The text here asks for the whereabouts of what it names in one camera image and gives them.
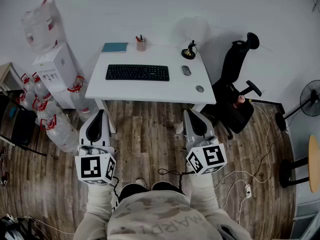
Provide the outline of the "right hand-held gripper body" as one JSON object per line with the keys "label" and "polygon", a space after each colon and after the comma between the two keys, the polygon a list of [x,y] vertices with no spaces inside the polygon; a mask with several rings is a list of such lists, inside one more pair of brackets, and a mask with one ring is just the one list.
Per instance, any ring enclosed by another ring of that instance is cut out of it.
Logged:
{"label": "right hand-held gripper body", "polygon": [[215,173],[227,164],[225,146],[212,136],[192,147],[186,161],[187,167],[198,176]]}

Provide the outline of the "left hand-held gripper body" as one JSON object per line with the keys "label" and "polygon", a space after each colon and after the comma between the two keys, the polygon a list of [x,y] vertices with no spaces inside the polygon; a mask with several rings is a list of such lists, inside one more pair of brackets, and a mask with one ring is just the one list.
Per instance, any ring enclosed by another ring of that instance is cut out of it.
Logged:
{"label": "left hand-held gripper body", "polygon": [[106,185],[112,182],[116,169],[115,149],[109,140],[97,142],[81,138],[75,156],[79,181],[88,185]]}

